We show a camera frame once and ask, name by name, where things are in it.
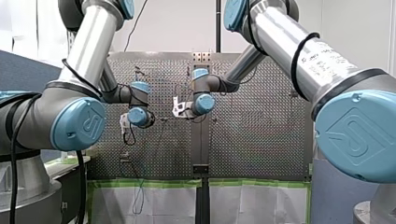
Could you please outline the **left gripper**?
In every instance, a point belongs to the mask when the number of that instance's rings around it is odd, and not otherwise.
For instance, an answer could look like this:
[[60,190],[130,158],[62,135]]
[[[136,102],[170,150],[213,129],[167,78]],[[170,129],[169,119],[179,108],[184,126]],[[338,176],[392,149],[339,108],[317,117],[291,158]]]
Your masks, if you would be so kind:
[[148,115],[148,121],[147,121],[145,127],[149,128],[155,123],[156,118],[155,118],[155,115],[149,110],[147,111],[147,115]]

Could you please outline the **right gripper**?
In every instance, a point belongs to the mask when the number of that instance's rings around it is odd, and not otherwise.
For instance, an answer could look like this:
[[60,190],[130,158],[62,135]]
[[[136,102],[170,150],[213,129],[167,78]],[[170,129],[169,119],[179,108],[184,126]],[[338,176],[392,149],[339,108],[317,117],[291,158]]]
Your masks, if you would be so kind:
[[206,117],[207,117],[207,114],[204,114],[204,115],[198,116],[198,117],[187,116],[187,120],[194,124],[200,124],[205,121]]

